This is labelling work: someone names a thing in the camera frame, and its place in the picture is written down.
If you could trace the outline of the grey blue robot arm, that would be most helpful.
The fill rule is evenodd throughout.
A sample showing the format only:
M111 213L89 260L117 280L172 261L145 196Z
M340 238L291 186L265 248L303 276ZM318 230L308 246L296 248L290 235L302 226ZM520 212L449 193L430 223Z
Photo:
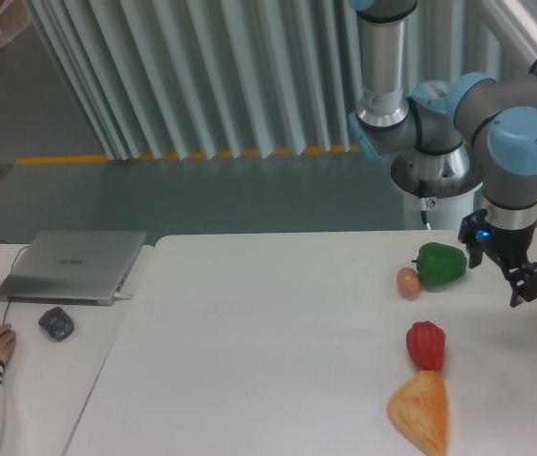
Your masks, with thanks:
M363 93L349 126L369 158L395 153L393 183L412 195L421 223L440 201L480 190L458 238L469 266L490 258L511 288L511 304L537 298L537 262L527 251L537 223L537 3L475 5L504 50L525 71L498 82L472 72L403 92L403 50L413 1L354 1L361 34Z

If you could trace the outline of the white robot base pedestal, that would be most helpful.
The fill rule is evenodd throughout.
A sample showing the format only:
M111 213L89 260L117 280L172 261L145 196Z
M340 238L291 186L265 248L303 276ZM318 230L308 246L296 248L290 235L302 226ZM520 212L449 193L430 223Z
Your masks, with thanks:
M422 219L421 202L417 195L410 194L400 188L398 193L402 196L403 225L406 230L458 230L463 217L475 211L476 193L482 188L478 184L468 192L450 197L435 198L430 197L431 202L426 211L426 220L429 226Z

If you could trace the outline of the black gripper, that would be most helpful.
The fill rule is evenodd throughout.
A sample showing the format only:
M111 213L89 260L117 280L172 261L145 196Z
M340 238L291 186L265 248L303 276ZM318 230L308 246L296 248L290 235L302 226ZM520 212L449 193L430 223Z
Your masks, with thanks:
M465 245L471 269L479 266L485 253L508 276L510 307L537 298L537 262L530 262L527 250L536 223L521 229L504 229L488 222L488 211L479 209L462 218L458 240Z

